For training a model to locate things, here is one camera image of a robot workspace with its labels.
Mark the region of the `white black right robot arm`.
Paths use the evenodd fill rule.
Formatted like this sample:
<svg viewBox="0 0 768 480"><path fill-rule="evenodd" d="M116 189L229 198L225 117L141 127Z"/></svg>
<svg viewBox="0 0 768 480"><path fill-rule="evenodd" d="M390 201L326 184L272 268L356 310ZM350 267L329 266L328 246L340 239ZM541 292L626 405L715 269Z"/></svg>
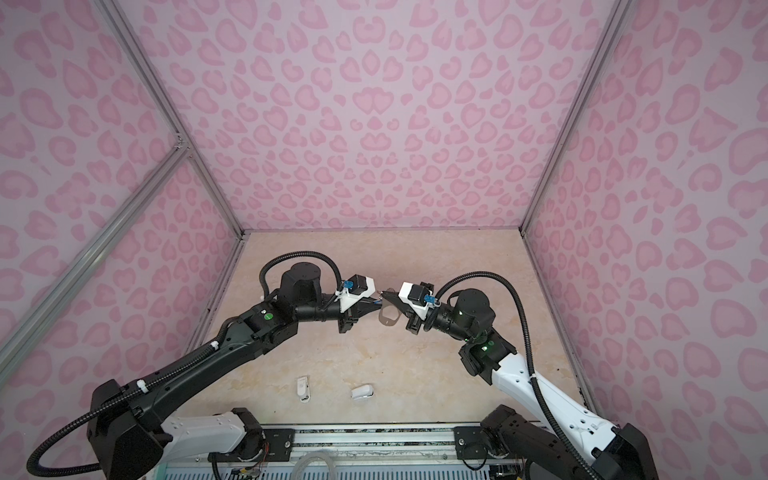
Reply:
<svg viewBox="0 0 768 480"><path fill-rule="evenodd" d="M414 334L438 330L461 342L459 356L473 377L513 398L535 417L499 406L481 422L491 447L521 457L536 479L656 479L645 435L618 426L580 404L536 373L532 363L493 326L496 313L478 289L442 302L423 285L385 291L384 301L407 319Z"/></svg>

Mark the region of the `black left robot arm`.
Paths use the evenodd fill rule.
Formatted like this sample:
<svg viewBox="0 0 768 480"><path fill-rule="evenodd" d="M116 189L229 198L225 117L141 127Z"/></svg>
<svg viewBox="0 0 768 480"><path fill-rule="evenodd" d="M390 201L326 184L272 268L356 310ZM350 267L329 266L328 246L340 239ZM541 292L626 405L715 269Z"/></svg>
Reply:
<svg viewBox="0 0 768 480"><path fill-rule="evenodd" d="M157 464L203 454L214 462L260 461L263 427L245 407L213 416L178 418L176 411L238 367L295 336L303 322L337 324L348 332L379 301L372 278L343 279L332 266L334 291L321 286L317 252L298 251L267 262L259 272L264 298L222 324L216 336L179 360L124 386L110 380L92 396L95 419L87 439L108 479L139 479Z"/></svg>

